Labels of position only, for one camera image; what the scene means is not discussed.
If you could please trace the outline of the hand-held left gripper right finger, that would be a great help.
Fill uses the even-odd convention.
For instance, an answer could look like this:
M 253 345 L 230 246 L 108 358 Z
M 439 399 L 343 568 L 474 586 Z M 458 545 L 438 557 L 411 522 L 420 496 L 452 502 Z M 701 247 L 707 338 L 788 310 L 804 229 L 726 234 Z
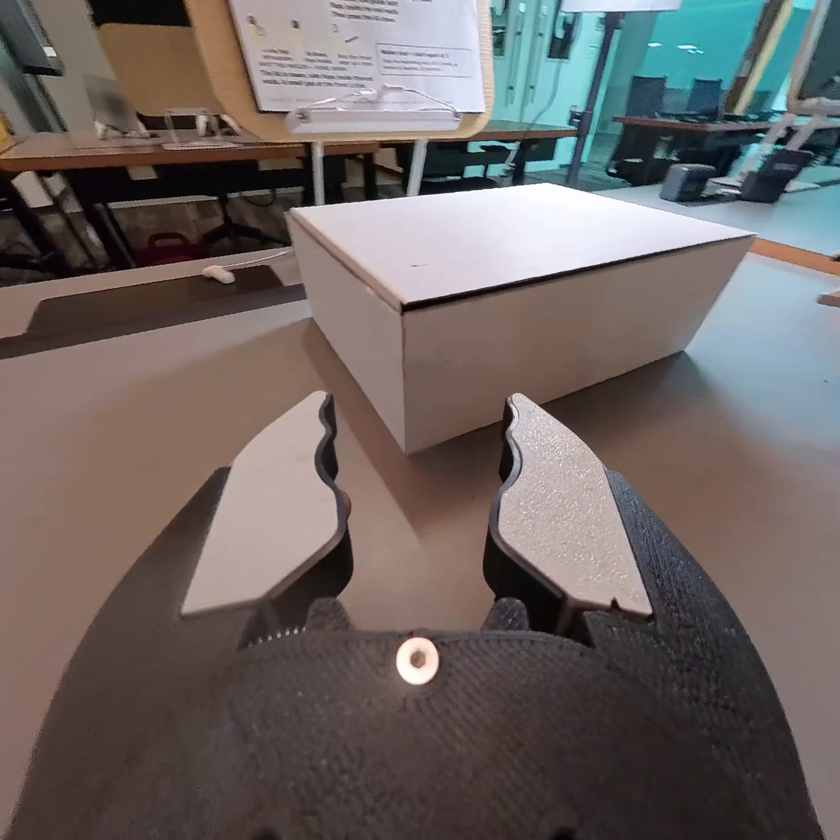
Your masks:
M 500 488 L 483 574 L 515 599 L 531 630 L 566 635 L 588 612 L 645 622 L 650 598 L 606 468 L 561 421 L 521 393 L 507 397 Z

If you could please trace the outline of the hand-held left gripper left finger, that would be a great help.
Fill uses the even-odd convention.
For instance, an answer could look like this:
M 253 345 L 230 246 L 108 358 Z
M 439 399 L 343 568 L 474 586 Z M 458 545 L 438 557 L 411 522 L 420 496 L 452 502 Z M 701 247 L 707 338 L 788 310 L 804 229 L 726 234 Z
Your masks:
M 182 617 L 250 608 L 247 629 L 302 629 L 354 570 L 338 488 L 333 396 L 315 391 L 234 458 L 206 530 Z

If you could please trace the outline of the white cardboard box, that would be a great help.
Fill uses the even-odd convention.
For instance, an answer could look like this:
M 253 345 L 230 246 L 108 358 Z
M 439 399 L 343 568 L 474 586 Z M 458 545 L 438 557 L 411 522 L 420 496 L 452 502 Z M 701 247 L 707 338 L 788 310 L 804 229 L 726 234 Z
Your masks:
M 755 234 L 555 184 L 299 206 L 311 315 L 405 455 L 686 350 Z

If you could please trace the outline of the black rectangular pad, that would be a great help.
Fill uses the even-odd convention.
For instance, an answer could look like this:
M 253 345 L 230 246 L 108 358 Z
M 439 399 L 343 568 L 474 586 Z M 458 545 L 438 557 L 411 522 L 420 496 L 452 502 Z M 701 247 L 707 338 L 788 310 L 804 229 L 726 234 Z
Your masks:
M 234 269 L 230 275 L 231 282 L 199 274 L 45 299 L 24 335 L 42 337 L 207 312 L 235 313 L 307 297 L 302 284 L 285 286 L 267 265 Z

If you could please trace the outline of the red bin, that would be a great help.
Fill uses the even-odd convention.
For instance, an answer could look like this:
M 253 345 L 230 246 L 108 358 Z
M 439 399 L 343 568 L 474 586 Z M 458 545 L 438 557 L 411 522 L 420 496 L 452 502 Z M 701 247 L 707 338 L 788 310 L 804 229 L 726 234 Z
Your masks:
M 211 256 L 207 245 L 193 242 L 180 233 L 167 232 L 148 237 L 147 246 L 137 252 L 136 259 L 144 266 L 160 266 L 209 259 Z

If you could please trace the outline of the orange edged table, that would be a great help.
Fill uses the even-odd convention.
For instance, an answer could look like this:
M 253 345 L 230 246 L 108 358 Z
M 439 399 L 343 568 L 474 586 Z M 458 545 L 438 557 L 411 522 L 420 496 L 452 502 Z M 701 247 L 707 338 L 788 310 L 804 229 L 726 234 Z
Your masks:
M 839 278 L 838 260 L 833 259 L 829 255 L 822 255 L 808 249 L 783 245 L 763 238 L 756 238 L 752 242 L 750 253 Z

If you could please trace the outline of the black device case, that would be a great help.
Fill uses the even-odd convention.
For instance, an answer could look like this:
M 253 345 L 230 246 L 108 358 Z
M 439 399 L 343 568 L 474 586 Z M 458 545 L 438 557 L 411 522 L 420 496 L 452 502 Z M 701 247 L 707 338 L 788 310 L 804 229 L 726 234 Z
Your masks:
M 715 167 L 708 164 L 674 163 L 668 168 L 659 197 L 670 203 L 698 201 L 716 175 Z

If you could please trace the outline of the clear acrylic stand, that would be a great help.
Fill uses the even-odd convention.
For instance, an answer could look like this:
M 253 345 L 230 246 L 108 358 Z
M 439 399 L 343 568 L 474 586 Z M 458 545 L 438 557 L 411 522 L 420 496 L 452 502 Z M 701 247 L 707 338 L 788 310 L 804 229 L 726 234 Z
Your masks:
M 241 140 L 237 123 L 207 108 L 168 108 L 162 148 L 166 151 L 230 149 Z

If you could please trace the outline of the wooden desk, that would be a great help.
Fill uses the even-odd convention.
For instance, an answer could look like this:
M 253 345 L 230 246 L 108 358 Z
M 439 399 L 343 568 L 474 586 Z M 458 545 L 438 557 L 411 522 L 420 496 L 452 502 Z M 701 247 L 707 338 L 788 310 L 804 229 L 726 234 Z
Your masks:
M 526 159 L 530 150 L 543 141 L 575 138 L 577 129 L 550 127 L 525 122 L 490 121 L 485 128 L 468 138 L 454 135 L 420 141 L 409 139 L 351 140 L 342 135 L 337 140 L 282 141 L 268 143 L 253 136 L 201 138 L 195 132 L 176 132 L 172 140 L 165 132 L 159 138 L 118 137 L 99 140 L 94 133 L 37 133 L 2 149 L 2 174 L 16 176 L 23 172 L 57 173 L 95 170 L 128 170 L 155 166 L 221 165 L 242 161 L 301 160 L 312 162 L 320 155 L 328 158 L 363 156 L 371 159 L 376 152 L 411 149 L 418 144 L 428 153 L 433 147 L 467 147 L 469 143 L 516 144 L 514 159 Z

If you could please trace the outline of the long meeting table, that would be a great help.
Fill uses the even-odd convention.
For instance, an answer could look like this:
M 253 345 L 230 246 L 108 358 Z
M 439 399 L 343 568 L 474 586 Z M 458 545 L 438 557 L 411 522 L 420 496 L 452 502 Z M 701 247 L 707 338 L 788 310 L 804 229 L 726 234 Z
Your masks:
M 769 121 L 615 117 L 621 135 L 605 173 L 630 186 L 662 182 L 674 164 L 708 165 L 726 176 L 745 147 L 761 141 Z

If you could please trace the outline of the black pole stand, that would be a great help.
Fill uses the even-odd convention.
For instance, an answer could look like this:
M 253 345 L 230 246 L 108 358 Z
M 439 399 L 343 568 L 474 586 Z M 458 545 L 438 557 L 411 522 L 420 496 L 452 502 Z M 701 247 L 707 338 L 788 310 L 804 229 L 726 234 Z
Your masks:
M 576 188 L 579 185 L 585 147 L 591 133 L 595 106 L 599 99 L 606 64 L 611 53 L 614 37 L 621 28 L 625 15 L 635 12 L 675 12 L 679 10 L 681 4 L 681 1 L 573 1 L 562 3 L 565 12 L 599 14 L 603 23 L 602 41 L 595 60 L 586 104 L 577 126 L 574 152 L 566 175 L 565 183 L 568 187 Z

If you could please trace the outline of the dark wall monitor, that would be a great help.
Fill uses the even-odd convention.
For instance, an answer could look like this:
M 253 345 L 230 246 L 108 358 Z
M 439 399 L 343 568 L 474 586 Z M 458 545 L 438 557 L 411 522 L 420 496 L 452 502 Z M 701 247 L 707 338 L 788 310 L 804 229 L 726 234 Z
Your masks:
M 29 1 L 1 1 L 1 36 L 21 71 L 63 77 L 65 67 Z

